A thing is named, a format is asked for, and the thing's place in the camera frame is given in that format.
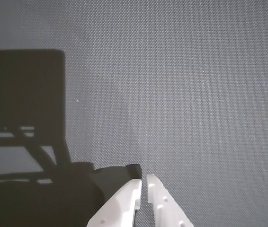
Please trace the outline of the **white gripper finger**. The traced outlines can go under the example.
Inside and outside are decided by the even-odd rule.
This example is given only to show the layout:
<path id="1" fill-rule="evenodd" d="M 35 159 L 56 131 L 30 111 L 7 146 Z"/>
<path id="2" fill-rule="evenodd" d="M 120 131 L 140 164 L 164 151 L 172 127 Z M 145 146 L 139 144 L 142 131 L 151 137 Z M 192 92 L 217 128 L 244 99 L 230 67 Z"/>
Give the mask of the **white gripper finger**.
<path id="1" fill-rule="evenodd" d="M 132 227 L 135 211 L 141 206 L 141 179 L 132 179 L 117 192 L 88 221 L 89 227 Z"/>
<path id="2" fill-rule="evenodd" d="M 192 227 L 182 208 L 154 174 L 147 175 L 148 202 L 153 206 L 157 227 Z"/>

